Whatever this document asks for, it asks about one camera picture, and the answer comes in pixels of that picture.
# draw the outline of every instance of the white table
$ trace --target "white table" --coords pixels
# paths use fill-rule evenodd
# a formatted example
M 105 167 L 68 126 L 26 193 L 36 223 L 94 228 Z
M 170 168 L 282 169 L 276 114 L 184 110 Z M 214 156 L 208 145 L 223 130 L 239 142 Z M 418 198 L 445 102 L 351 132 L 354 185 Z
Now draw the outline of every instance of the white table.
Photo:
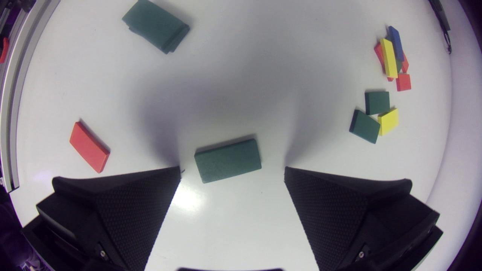
M 186 171 L 146 270 L 317 270 L 284 166 L 409 178 L 426 201 L 451 110 L 450 59 L 427 1 L 164 1 L 191 26 L 164 55 L 122 16 L 134 0 L 62 0 L 37 45 L 17 129 L 22 225 L 54 176 Z M 393 25 L 412 90 L 397 93 L 373 51 Z M 373 145 L 348 131 L 367 89 L 386 89 L 400 126 Z M 111 149 L 97 174 L 70 146 L 82 119 Z M 202 184 L 196 148 L 256 134 L 262 170 Z

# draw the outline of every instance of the blue block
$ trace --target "blue block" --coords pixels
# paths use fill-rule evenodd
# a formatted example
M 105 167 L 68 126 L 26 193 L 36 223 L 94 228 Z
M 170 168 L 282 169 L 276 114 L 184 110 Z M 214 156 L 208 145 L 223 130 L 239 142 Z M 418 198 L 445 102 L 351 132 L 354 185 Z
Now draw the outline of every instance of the blue block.
M 396 30 L 392 26 L 388 27 L 388 32 L 390 34 L 391 42 L 393 43 L 395 58 L 403 62 L 405 59 L 403 58 L 403 49 L 402 49 L 402 41 L 400 40 L 400 34 L 398 33 L 398 30 Z

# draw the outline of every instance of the wooden block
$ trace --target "wooden block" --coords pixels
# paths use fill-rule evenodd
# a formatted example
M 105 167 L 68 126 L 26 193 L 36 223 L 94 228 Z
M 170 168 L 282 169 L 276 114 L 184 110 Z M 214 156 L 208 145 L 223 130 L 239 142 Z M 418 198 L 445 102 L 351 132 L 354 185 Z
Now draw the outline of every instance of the wooden block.
M 392 43 L 387 39 L 381 39 L 383 61 L 385 63 L 385 74 L 387 77 L 397 78 L 397 62 L 395 61 L 395 53 L 393 51 Z
M 412 89 L 412 83 L 410 82 L 410 74 L 401 73 L 397 78 L 397 91 L 404 91 Z
M 405 53 L 403 53 L 402 72 L 407 73 L 407 71 L 408 71 L 408 60 L 407 60 L 407 57 L 405 56 Z
M 355 110 L 351 120 L 350 132 L 375 144 L 379 131 L 380 124 L 376 120 L 360 110 Z
M 378 60 L 380 61 L 380 64 L 382 65 L 382 69 L 385 70 L 385 63 L 383 62 L 382 45 L 380 43 L 377 43 L 374 50 L 375 50 L 376 56 L 378 57 Z
M 367 115 L 390 111 L 390 96 L 387 91 L 366 92 L 365 108 Z
M 194 155 L 203 183 L 261 169 L 255 139 L 198 152 Z
M 110 152 L 95 139 L 81 122 L 74 124 L 74 129 L 70 135 L 70 143 L 97 173 L 104 170 Z
M 400 40 L 400 33 L 394 27 L 389 26 L 388 32 L 390 34 L 390 39 L 393 43 L 393 51 L 395 53 L 395 58 L 403 61 L 403 49 L 402 49 L 402 41 Z
M 402 71 L 402 62 L 398 59 L 395 59 L 395 62 L 397 63 L 397 72 L 400 73 Z
M 398 126 L 398 108 L 392 109 L 390 112 L 379 115 L 378 123 L 380 124 L 380 135 L 384 136 L 395 127 Z

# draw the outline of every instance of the pile of blocks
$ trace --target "pile of blocks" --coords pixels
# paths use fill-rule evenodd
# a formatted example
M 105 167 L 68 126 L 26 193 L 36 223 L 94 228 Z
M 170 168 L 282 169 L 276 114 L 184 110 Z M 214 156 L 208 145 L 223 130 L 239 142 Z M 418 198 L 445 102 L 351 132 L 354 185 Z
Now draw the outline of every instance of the pile of blocks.
M 408 60 L 402 49 L 400 34 L 394 27 L 388 27 L 388 36 L 375 46 L 375 53 L 388 81 L 396 79 L 397 91 L 412 88 L 407 73 Z M 378 136 L 384 136 L 398 126 L 398 109 L 390 109 L 390 97 L 386 91 L 366 92 L 365 110 L 366 113 L 355 110 L 350 132 L 371 143 L 376 143 Z M 377 120 L 370 117 L 376 114 Z
M 412 88 L 410 74 L 408 71 L 408 60 L 402 49 L 400 34 L 394 27 L 388 27 L 388 39 L 381 39 L 375 46 L 375 53 L 380 60 L 382 69 L 388 81 L 396 79 L 397 91 L 409 90 Z
M 356 109 L 351 120 L 350 132 L 376 143 L 378 136 L 384 136 L 398 126 L 398 109 L 390 109 L 390 97 L 386 91 L 366 92 L 365 110 Z M 370 115 L 378 114 L 378 121 Z

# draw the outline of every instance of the black cable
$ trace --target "black cable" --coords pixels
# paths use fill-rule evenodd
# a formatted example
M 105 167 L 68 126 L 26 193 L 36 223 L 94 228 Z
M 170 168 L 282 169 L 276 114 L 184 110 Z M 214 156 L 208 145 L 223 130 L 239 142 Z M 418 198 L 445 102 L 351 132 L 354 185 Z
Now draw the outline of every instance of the black cable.
M 449 32 L 447 31 L 447 29 L 445 28 L 445 25 L 443 24 L 443 21 L 442 21 L 442 18 L 440 18 L 440 15 L 439 13 L 437 12 L 437 9 L 435 8 L 435 5 L 434 3 L 429 0 L 429 3 L 430 3 L 430 6 L 432 7 L 434 13 L 435 13 L 435 16 L 437 17 L 439 23 L 440 23 L 440 28 L 442 28 L 442 31 L 443 31 L 443 38 L 445 39 L 445 43 L 447 44 L 447 51 L 449 54 L 452 53 L 452 45 L 450 43 L 450 36 L 449 36 Z

